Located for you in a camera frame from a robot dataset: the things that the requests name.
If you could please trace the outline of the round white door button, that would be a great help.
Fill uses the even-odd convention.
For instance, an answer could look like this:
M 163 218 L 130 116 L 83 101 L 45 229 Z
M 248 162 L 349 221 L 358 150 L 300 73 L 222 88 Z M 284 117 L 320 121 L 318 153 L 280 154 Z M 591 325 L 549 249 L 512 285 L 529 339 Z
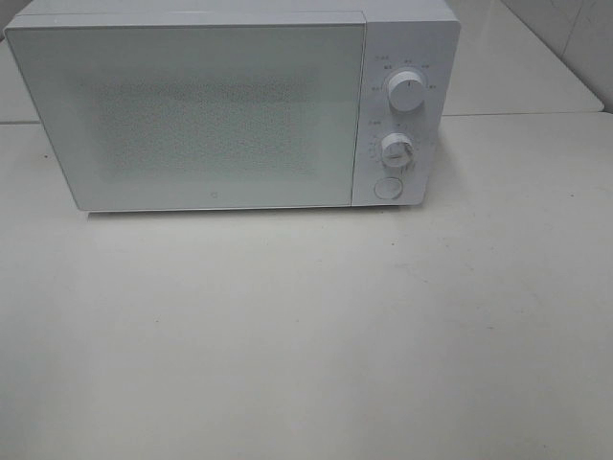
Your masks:
M 403 184 L 395 177 L 385 177 L 375 183 L 374 192 L 380 199 L 392 200 L 402 195 Z

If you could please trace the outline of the white timer knob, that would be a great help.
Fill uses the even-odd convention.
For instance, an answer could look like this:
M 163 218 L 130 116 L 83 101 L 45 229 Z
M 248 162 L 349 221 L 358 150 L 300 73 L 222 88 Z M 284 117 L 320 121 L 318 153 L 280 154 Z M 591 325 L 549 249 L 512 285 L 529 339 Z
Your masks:
M 391 133 L 381 140 L 381 160 L 385 167 L 402 169 L 413 160 L 413 142 L 402 133 Z

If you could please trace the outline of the white microwave oven body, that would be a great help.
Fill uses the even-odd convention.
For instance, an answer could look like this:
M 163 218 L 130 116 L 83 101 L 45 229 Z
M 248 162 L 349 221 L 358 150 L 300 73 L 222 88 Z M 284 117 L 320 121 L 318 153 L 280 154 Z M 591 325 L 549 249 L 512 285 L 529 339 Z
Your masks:
M 339 206 L 204 210 L 420 204 L 461 30 L 459 20 L 443 1 L 33 1 L 11 20 L 4 35 L 11 50 L 8 33 L 19 29 L 324 25 L 361 25 L 365 29 L 350 202 Z M 26 86 L 12 50 L 11 54 Z M 398 112 L 388 101 L 387 83 L 393 74 L 406 69 L 424 78 L 425 98 L 417 109 Z M 405 168 L 387 168 L 382 163 L 381 140 L 391 133 L 405 134 L 413 142 L 413 160 Z M 399 198 L 385 200 L 375 195 L 375 183 L 385 177 L 401 180 Z

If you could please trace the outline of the upper white power knob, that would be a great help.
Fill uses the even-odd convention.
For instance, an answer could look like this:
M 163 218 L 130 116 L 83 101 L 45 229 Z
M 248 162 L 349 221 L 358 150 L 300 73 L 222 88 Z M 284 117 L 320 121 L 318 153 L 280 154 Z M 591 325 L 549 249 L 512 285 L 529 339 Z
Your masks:
M 425 80 L 413 69 L 398 71 L 387 83 L 388 101 L 398 112 L 417 109 L 425 98 Z

